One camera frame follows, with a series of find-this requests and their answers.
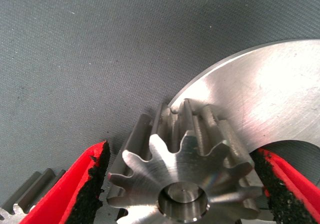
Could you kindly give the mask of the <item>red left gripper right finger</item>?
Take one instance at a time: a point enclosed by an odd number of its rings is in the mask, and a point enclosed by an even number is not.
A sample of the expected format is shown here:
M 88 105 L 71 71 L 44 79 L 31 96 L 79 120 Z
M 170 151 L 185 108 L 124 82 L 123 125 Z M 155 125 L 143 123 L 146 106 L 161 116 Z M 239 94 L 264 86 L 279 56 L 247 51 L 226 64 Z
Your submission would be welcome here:
M 284 158 L 264 148 L 251 153 L 277 224 L 318 224 L 320 189 Z

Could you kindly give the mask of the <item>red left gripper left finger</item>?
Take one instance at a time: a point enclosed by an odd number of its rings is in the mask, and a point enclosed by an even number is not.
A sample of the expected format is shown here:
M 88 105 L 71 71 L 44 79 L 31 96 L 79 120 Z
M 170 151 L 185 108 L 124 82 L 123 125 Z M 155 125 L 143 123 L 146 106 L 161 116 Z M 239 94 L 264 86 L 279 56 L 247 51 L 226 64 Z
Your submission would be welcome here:
M 89 147 L 21 223 L 92 224 L 110 156 L 106 140 Z

